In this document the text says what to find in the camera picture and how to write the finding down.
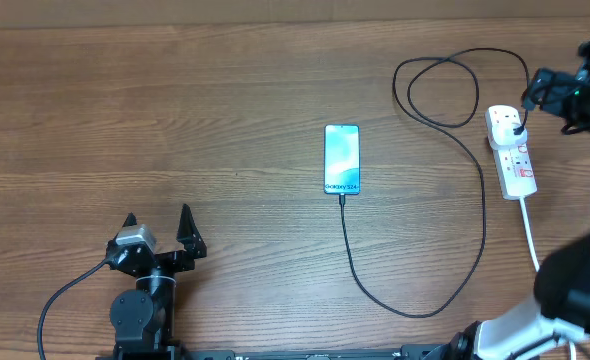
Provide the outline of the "black Galaxy smartphone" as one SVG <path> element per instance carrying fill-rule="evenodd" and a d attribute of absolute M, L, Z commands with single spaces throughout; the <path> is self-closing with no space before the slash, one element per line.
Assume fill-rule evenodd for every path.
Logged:
<path fill-rule="evenodd" d="M 361 191 L 360 129 L 352 124 L 324 127 L 324 191 L 357 195 Z"/>

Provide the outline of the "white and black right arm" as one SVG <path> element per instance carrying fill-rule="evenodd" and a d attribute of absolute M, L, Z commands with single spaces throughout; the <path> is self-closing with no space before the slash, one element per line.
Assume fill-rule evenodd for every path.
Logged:
<path fill-rule="evenodd" d="M 578 55 L 574 75 L 540 68 L 521 100 L 564 119 L 562 133 L 590 132 L 590 41 Z M 590 232 L 548 255 L 533 292 L 493 320 L 475 322 L 450 343 L 429 353 L 431 359 L 534 359 L 560 345 L 580 347 L 590 340 Z"/>

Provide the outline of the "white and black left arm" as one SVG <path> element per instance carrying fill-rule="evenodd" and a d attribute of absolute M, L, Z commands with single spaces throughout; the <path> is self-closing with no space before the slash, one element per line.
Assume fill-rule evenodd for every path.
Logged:
<path fill-rule="evenodd" d="M 182 206 L 176 240 L 183 248 L 155 251 L 156 238 L 129 214 L 106 250 L 107 265 L 135 278 L 135 287 L 119 294 L 110 308 L 115 330 L 114 359 L 188 359 L 188 350 L 174 338 L 175 275 L 195 269 L 207 256 L 188 205 Z"/>

